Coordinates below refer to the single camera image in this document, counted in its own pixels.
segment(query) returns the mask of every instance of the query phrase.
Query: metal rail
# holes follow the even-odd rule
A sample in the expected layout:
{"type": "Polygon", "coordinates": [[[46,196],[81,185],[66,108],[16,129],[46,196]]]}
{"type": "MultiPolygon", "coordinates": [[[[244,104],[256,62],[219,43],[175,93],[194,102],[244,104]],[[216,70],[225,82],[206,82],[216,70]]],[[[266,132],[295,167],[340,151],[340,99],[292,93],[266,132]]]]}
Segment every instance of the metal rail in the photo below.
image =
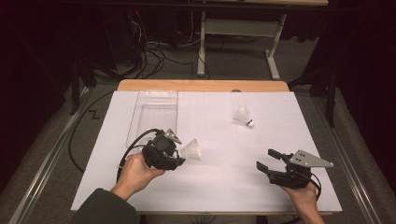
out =
{"type": "Polygon", "coordinates": [[[312,98],[315,108],[318,110],[318,113],[326,126],[327,130],[329,131],[329,135],[334,142],[334,146],[337,152],[338,159],[340,160],[340,166],[343,169],[346,179],[349,182],[349,185],[356,197],[356,200],[361,207],[361,211],[363,212],[364,218],[366,219],[367,223],[369,224],[380,224],[381,221],[376,213],[369,196],[367,195],[367,190],[364,185],[361,183],[361,180],[358,174],[353,167],[346,150],[344,149],[335,129],[332,128],[327,121],[325,115],[325,108],[321,103],[320,99],[317,97],[312,98]]]}
{"type": "Polygon", "coordinates": [[[82,91],[80,98],[81,98],[81,106],[79,107],[78,111],[73,115],[69,121],[67,121],[66,126],[62,130],[61,134],[59,135],[54,147],[48,153],[47,157],[44,159],[43,163],[40,166],[35,178],[33,179],[29,189],[26,191],[25,195],[23,196],[20,205],[18,205],[14,215],[12,216],[11,220],[9,221],[10,224],[14,223],[26,223],[29,215],[33,211],[35,207],[35,203],[37,202],[38,198],[41,195],[44,187],[47,184],[47,181],[50,179],[50,175],[55,168],[55,165],[62,154],[63,144],[65,139],[68,137],[70,131],[73,129],[73,126],[76,125],[76,120],[78,120],[82,108],[89,99],[92,91],[89,91],[88,88],[84,88],[82,91]]]}
{"type": "Polygon", "coordinates": [[[82,2],[59,0],[56,4],[80,7],[134,7],[161,10],[188,10],[188,11],[222,11],[222,12],[275,12],[275,13],[320,13],[320,14],[345,14],[357,12],[354,7],[327,7],[327,6],[291,6],[272,4],[240,4],[240,3],[141,3],[141,2],[82,2]]]}

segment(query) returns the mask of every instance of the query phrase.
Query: metal bracket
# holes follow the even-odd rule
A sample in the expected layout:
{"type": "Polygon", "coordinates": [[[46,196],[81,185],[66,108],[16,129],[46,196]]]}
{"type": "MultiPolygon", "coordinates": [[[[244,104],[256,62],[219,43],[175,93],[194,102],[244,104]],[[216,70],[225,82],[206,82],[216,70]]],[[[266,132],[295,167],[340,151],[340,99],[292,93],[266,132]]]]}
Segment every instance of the metal bracket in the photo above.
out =
{"type": "Polygon", "coordinates": [[[298,150],[291,158],[290,163],[300,165],[303,167],[326,167],[332,168],[334,164],[330,161],[325,161],[319,157],[307,153],[303,150],[298,150]]]}
{"type": "Polygon", "coordinates": [[[168,129],[168,131],[166,131],[165,137],[169,140],[172,140],[176,143],[181,144],[180,139],[178,139],[178,137],[175,135],[175,133],[172,131],[172,129],[168,129]]]}

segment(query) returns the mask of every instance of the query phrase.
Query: gray carpet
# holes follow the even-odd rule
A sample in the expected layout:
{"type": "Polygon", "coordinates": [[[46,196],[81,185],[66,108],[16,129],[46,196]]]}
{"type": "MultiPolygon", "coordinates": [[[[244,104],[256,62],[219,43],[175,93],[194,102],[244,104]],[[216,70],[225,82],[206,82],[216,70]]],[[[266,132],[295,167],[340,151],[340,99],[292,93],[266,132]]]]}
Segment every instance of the gray carpet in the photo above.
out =
{"type": "MultiPolygon", "coordinates": [[[[206,67],[210,79],[270,79],[269,69],[263,57],[263,46],[268,44],[268,39],[258,42],[243,43],[226,41],[221,50],[222,42],[216,38],[209,40],[206,55],[206,67]]],[[[281,41],[276,52],[276,64],[281,78],[285,81],[293,80],[304,71],[306,62],[315,47],[316,42],[299,43],[296,39],[281,41]]],[[[197,48],[187,47],[172,49],[162,46],[163,52],[169,59],[180,63],[193,62],[192,70],[189,64],[165,61],[163,69],[150,78],[179,78],[199,79],[195,75],[197,62],[197,48]]],[[[155,57],[150,57],[151,63],[156,63],[155,57]]],[[[155,65],[148,66],[144,75],[148,74],[155,65]]],[[[104,94],[114,91],[118,83],[98,73],[98,85],[91,90],[85,106],[90,105],[104,94]]],[[[326,223],[396,223],[393,212],[396,207],[393,192],[389,189],[384,176],[377,168],[364,141],[361,139],[359,130],[347,111],[342,95],[337,92],[336,106],[334,110],[335,132],[347,154],[351,158],[353,167],[358,174],[361,183],[368,192],[371,203],[381,222],[369,222],[361,204],[356,198],[355,191],[351,187],[351,181],[342,165],[336,145],[330,135],[329,128],[322,118],[322,112],[318,109],[318,101],[322,99],[311,98],[307,93],[307,87],[293,89],[303,111],[308,128],[313,136],[318,151],[323,158],[333,161],[336,165],[328,169],[330,179],[333,182],[338,199],[343,207],[343,212],[326,216],[326,223]]],[[[42,161],[46,158],[56,139],[61,133],[67,121],[71,109],[70,90],[65,93],[66,104],[49,120],[46,127],[35,140],[31,149],[23,159],[20,168],[9,182],[6,190],[0,197],[0,223],[8,223],[18,207],[23,195],[28,190],[42,161]]],[[[77,164],[82,168],[88,162],[96,136],[100,131],[106,110],[110,101],[110,95],[99,100],[90,107],[78,123],[76,132],[71,141],[71,149],[77,164]]],[[[73,216],[70,211],[82,173],[71,162],[68,155],[68,142],[70,134],[62,145],[62,154],[57,160],[45,187],[36,201],[26,223],[68,223],[73,216]]],[[[280,223],[290,220],[290,216],[268,217],[269,223],[280,223]]]]}

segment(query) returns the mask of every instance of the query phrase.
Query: desk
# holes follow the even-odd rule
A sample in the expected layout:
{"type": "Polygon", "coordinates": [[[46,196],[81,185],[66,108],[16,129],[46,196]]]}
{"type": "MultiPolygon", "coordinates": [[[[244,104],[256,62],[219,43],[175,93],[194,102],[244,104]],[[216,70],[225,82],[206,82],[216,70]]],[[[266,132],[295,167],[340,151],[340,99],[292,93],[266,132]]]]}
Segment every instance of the desk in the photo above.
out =
{"type": "MultiPolygon", "coordinates": [[[[240,4],[277,4],[286,6],[327,6],[327,0],[215,0],[214,2],[237,2],[240,4]]],[[[236,21],[236,20],[216,20],[207,19],[206,13],[202,12],[201,19],[201,45],[198,58],[198,77],[205,75],[205,35],[254,35],[269,36],[273,38],[272,46],[265,51],[265,57],[270,68],[272,79],[280,79],[277,72],[274,54],[280,35],[285,25],[286,14],[282,14],[279,21],[236,21]]]]}
{"type": "MultiPolygon", "coordinates": [[[[122,81],[107,110],[72,210],[78,209],[94,189],[113,187],[126,149],[137,91],[154,89],[183,90],[178,93],[177,136],[185,145],[196,138],[203,159],[186,161],[134,195],[129,203],[141,214],[295,213],[287,194],[269,184],[266,175],[255,167],[256,161],[262,161],[273,169],[284,169],[282,162],[266,156],[269,147],[285,153],[301,147],[318,155],[293,92],[280,81],[211,80],[122,81]],[[234,89],[250,92],[230,92],[234,89]],[[236,94],[245,97],[252,117],[258,118],[253,129],[224,116],[231,112],[230,99],[236,94]]],[[[341,211],[326,171],[317,169],[314,173],[323,186],[319,211],[341,211]]]]}

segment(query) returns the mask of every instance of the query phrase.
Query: badminton shuttlecock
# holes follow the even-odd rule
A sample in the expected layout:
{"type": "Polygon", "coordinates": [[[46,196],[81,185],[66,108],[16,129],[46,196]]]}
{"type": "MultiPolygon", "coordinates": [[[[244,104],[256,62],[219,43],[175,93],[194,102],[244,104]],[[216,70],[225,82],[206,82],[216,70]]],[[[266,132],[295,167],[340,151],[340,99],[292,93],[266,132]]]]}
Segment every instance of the badminton shuttlecock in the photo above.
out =
{"type": "Polygon", "coordinates": [[[246,107],[242,106],[241,108],[239,108],[235,115],[233,116],[234,119],[237,119],[239,121],[244,122],[248,127],[253,127],[254,126],[254,122],[253,119],[251,119],[248,116],[248,110],[246,107]]]}
{"type": "Polygon", "coordinates": [[[193,161],[200,161],[201,160],[201,149],[198,146],[197,140],[194,138],[190,141],[183,149],[179,151],[180,157],[193,160],[193,161]]]}

